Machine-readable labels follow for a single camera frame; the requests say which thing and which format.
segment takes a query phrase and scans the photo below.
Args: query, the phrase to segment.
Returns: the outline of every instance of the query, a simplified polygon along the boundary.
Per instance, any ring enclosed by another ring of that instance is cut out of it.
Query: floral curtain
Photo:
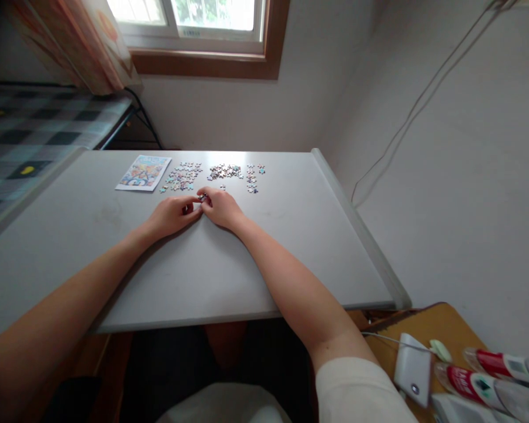
[[[106,0],[7,0],[6,14],[51,75],[106,95],[140,84]]]

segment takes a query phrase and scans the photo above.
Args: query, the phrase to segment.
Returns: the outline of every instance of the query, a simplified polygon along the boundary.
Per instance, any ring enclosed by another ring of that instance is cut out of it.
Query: checkered bedsheet
[[[96,147],[127,111],[123,95],[0,90],[0,214],[76,148]]]

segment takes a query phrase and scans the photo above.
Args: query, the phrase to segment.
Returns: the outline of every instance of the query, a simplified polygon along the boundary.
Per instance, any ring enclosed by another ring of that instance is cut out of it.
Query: wooden window frame
[[[290,0],[269,0],[263,33],[264,54],[228,54],[130,48],[138,73],[210,78],[277,80]]]

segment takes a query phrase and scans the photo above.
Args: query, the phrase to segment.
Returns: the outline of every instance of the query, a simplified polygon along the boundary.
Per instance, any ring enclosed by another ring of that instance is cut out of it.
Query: white shirt
[[[416,422],[384,370],[356,357],[336,358],[316,375],[319,421]],[[254,385],[218,383],[175,405],[157,423],[289,423],[273,395]]]

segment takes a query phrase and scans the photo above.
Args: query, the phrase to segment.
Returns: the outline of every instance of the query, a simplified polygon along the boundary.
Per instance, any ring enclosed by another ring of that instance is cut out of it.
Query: white wall
[[[356,67],[377,0],[291,0],[278,81],[142,76],[167,146],[309,151]]]
[[[55,82],[9,21],[0,13],[0,80]]]
[[[393,1],[321,146],[349,197],[483,10]],[[417,307],[455,306],[493,349],[529,355],[529,10],[506,12],[444,81],[355,204]]]

